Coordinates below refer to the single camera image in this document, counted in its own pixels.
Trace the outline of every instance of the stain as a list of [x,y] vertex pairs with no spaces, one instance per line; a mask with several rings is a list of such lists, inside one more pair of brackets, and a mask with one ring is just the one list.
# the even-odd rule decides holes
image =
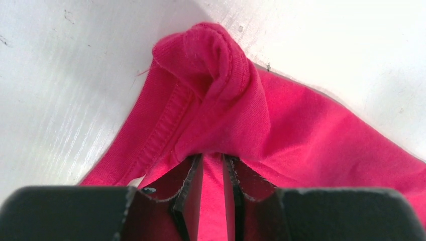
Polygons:
[[9,41],[5,37],[3,37],[2,35],[0,35],[0,42],[2,42],[4,45],[8,46],[9,48],[12,47],[10,45]]
[[72,15],[72,12],[69,12],[69,11],[67,11],[67,10],[64,10],[64,18],[65,18],[66,20],[68,20],[70,23],[75,24],[75,22],[74,22],[74,17],[73,17],[73,15]]

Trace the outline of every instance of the white table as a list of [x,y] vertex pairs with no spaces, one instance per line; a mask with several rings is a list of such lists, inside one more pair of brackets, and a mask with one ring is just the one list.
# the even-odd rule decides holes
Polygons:
[[152,46],[200,21],[426,159],[424,0],[0,0],[0,202],[77,183],[130,112]]

